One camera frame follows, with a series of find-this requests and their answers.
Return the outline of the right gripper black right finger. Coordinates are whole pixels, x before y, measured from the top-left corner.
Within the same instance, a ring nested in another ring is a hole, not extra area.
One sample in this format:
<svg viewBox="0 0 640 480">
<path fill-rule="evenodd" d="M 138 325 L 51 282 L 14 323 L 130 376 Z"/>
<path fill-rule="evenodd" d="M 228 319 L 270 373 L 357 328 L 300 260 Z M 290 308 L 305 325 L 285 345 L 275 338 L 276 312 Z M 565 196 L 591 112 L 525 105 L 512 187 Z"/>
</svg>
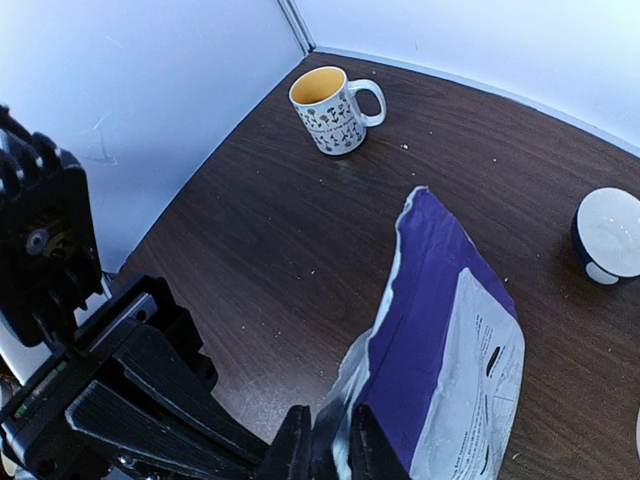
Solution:
<svg viewBox="0 0 640 480">
<path fill-rule="evenodd" d="M 353 479 L 409 479 L 374 412 L 366 404 L 358 405 L 353 412 L 349 446 Z"/>
</svg>

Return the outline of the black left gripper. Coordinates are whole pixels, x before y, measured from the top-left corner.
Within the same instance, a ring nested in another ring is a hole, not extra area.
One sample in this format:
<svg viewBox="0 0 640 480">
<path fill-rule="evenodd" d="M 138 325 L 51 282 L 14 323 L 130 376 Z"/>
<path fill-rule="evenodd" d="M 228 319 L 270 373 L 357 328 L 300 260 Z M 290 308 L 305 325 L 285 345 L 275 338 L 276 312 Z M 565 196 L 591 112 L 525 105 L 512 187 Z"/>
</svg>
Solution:
<svg viewBox="0 0 640 480">
<path fill-rule="evenodd" d="M 213 364 L 158 277 L 137 279 L 1 412 L 1 450 L 38 479 L 248 479 L 268 445 L 212 396 Z"/>
</svg>

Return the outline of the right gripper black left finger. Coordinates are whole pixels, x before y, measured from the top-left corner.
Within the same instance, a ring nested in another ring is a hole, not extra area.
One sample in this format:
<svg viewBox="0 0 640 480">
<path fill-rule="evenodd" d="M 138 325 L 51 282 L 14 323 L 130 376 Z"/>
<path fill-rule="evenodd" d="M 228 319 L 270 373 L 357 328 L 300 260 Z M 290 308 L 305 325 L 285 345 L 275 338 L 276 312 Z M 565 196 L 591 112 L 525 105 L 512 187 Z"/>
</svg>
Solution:
<svg viewBox="0 0 640 480">
<path fill-rule="evenodd" d="M 311 411 L 294 405 L 284 418 L 255 479 L 305 480 L 311 457 Z"/>
</svg>

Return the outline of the purple pet food bag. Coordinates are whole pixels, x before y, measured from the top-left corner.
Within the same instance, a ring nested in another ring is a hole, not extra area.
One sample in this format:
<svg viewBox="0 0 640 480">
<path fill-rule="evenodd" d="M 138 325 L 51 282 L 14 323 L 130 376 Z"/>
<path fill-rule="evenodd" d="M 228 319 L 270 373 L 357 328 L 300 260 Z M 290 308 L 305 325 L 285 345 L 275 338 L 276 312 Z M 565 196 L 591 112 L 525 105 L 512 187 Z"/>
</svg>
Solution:
<svg viewBox="0 0 640 480">
<path fill-rule="evenodd" d="M 352 479 L 350 431 L 371 408 L 409 479 L 494 479 L 517 411 L 525 341 L 513 299 L 424 186 L 395 224 L 373 326 L 345 355 L 316 417 L 315 478 Z"/>
</svg>

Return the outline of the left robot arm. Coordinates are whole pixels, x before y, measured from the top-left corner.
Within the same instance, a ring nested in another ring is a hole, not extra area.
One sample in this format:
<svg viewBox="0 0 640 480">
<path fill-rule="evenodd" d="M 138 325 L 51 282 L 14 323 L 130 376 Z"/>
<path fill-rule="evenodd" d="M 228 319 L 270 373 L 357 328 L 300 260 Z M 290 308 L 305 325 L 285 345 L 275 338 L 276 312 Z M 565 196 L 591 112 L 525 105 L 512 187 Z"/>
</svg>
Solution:
<svg viewBox="0 0 640 480">
<path fill-rule="evenodd" d="M 44 356 L 1 393 L 13 478 L 254 479 L 267 444 L 212 397 L 217 372 L 167 282 L 108 293 L 86 173 L 1 113 L 2 365 Z"/>
</svg>

